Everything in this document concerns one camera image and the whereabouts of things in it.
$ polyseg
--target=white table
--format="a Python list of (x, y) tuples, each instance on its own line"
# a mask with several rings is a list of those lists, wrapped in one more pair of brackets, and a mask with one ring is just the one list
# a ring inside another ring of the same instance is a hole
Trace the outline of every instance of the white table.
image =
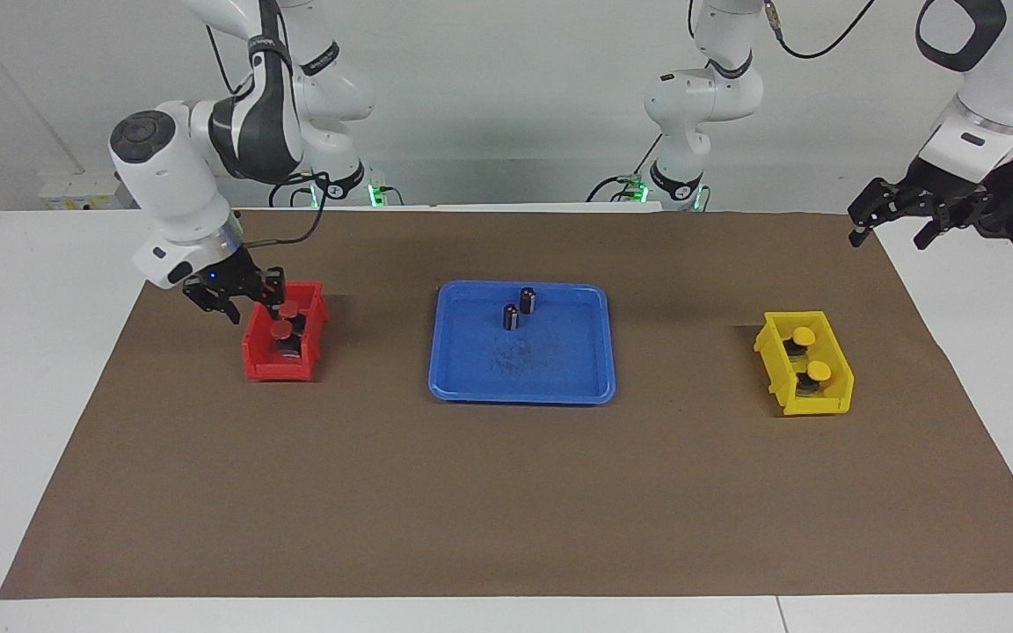
[[(918, 252), (920, 225), (879, 237), (1013, 471), (1013, 247), (957, 231)], [(142, 212), (0, 213), (0, 584), (136, 303), (148, 232)], [(0, 630), (320, 628), (978, 632), (1013, 630), (1013, 595), (0, 602)]]

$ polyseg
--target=white power box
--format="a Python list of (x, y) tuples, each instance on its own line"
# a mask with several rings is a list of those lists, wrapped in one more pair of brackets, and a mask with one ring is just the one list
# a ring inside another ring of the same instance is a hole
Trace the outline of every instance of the white power box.
[(91, 209), (135, 209), (132, 197), (124, 183), (114, 176), (96, 175), (84, 172), (72, 176), (47, 176), (41, 191), (45, 209), (49, 210), (91, 210)]

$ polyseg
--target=yellow cap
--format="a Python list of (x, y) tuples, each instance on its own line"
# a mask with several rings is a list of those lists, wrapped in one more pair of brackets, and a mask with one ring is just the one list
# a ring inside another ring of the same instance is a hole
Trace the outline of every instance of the yellow cap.
[(811, 361), (807, 364), (807, 377), (811, 378), (812, 381), (830, 381), (831, 380), (831, 366), (825, 364), (824, 361)]
[(811, 328), (795, 328), (791, 331), (791, 340), (803, 347), (810, 347), (815, 344), (815, 332), (811, 331)]

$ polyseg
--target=red plastic container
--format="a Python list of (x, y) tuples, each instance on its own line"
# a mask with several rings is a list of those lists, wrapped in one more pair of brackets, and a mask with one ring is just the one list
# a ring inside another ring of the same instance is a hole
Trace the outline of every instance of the red plastic container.
[(285, 357), (272, 340), (272, 316), (263, 305), (253, 306), (249, 327), (241, 339), (244, 373), (250, 381), (309, 381), (318, 361), (318, 337), (329, 319), (323, 301), (323, 285), (317, 282), (289, 282), (284, 286), (285, 301), (299, 304), (299, 314), (307, 317), (299, 358)]

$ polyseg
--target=black handle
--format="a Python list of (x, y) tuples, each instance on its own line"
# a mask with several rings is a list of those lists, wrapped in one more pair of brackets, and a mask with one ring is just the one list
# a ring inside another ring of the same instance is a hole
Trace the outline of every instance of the black handle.
[(998, 36), (1003, 32), (1006, 25), (1006, 9), (1002, 0), (951, 0), (952, 3), (959, 4), (960, 7), (971, 17), (972, 23), (977, 24), (977, 30), (971, 33), (968, 43), (956, 53), (945, 53), (930, 47), (921, 37), (921, 20), (925, 17), (925, 11), (936, 0), (929, 0), (921, 7), (921, 15), (917, 16), (917, 48), (934, 64), (954, 70), (956, 72), (968, 72), (980, 64), (980, 60), (988, 54), (992, 45), (996, 44)]

